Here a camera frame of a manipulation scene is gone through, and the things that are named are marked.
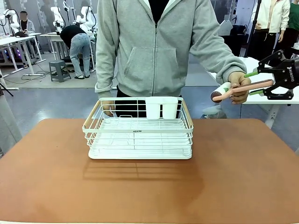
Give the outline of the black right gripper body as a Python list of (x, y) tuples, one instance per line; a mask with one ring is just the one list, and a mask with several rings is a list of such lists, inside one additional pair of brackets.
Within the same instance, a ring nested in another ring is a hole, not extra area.
[(298, 59), (285, 59), (277, 66), (277, 69), (284, 70), (275, 78), (280, 87), (292, 90), (299, 85)]

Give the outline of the person's left hand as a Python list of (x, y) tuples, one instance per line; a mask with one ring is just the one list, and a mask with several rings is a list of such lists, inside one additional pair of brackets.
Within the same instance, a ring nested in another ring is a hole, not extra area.
[[(251, 80), (249, 78), (245, 78), (244, 76), (245, 74), (243, 72), (232, 72), (228, 78), (231, 88), (236, 88), (239, 85), (250, 84)], [(239, 105), (246, 102), (248, 95), (248, 91), (237, 92), (230, 96), (230, 100), (232, 101), (232, 104)]]

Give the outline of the person's right hand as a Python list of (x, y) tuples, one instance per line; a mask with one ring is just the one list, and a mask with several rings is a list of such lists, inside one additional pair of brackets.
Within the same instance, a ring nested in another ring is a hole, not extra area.
[(103, 105), (102, 111), (109, 117), (114, 116), (115, 106), (114, 105)]

